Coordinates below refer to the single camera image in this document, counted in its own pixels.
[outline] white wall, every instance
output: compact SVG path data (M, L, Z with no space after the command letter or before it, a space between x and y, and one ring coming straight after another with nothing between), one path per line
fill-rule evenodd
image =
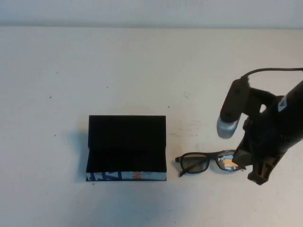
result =
M0 24L303 28L303 0L1 0Z

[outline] white table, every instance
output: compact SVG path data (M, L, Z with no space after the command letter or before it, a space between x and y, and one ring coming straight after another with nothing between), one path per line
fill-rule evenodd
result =
M302 67L303 31L0 27L0 53L0 226L302 226L303 143L263 186L174 158L236 148L245 116L216 133L231 82ZM250 78L283 95L303 73ZM90 114L166 115L167 181L85 182Z

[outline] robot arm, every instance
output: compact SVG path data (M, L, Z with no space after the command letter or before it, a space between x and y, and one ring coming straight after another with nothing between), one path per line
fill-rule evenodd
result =
M303 139L303 81L285 96L251 88L248 75L267 70L303 71L303 68L259 69L235 80L217 122L218 135L228 139L235 132L241 114L248 116L243 125L244 137L232 161L241 167L253 165L248 179L259 185L268 181L285 152ZM261 105L267 108L260 113Z

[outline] black eyeglasses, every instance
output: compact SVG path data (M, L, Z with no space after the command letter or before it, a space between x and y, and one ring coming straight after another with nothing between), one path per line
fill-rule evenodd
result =
M220 169L224 171L237 171L241 167L232 162L235 150L223 150L214 153L192 152L186 153L176 158L176 162L181 164L182 172L180 177L185 173L198 174L204 172L209 167L210 160L215 160Z

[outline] eyeglass frame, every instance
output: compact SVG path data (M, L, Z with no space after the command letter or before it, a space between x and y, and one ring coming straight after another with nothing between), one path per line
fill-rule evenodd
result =
M179 156L179 157L176 157L175 158L175 161L180 163L181 165L181 168L182 168L182 171L180 173L180 177L183 176L185 173L188 173L188 174L199 174L199 173L203 173L204 171L206 171L209 167L209 164L210 164L210 160L215 160L217 165L219 166L220 169L222 169L223 171L228 171L228 172L234 172L234 171L238 171L240 169L244 169L246 170L246 167L240 167L239 166L239 169L236 169L236 170L227 170L227 169L224 169L223 167L221 167L219 161L218 161L218 156L219 154L224 154L224 153L227 153L227 152L236 152L236 150L222 150L222 151L217 151L217 152L210 152L210 153L203 153L203 152L189 152L189 153L185 153L183 154L182 156ZM184 167L183 167L183 158L186 156L186 155L204 155L206 156L207 158L207 164L206 164L206 167L204 170L202 171L195 171L195 172L188 172Z

